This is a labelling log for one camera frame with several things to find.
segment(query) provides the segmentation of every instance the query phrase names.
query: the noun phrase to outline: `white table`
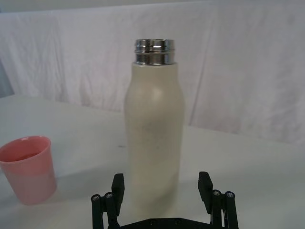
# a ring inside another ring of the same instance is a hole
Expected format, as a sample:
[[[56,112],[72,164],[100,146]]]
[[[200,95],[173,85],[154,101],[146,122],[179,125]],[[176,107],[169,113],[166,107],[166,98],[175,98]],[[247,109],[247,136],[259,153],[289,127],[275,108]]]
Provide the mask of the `white table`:
[[[20,204],[0,173],[1,229],[92,228],[90,197],[110,191],[124,172],[118,220],[131,223],[123,116],[118,113],[10,96],[0,99],[0,145],[27,135],[52,141],[58,190],[45,203]],[[236,194],[241,229],[305,228],[305,153],[293,146],[186,127],[178,217],[209,222],[197,190],[199,171],[214,188]]]

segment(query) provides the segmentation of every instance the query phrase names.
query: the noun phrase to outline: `pink cup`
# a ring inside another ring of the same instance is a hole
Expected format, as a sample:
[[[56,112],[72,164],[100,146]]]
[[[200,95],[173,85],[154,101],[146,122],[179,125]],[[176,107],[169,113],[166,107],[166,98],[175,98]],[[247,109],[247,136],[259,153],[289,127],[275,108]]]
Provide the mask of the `pink cup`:
[[[0,148],[0,166],[25,205],[49,198],[56,190],[51,141],[43,136],[14,140]]]

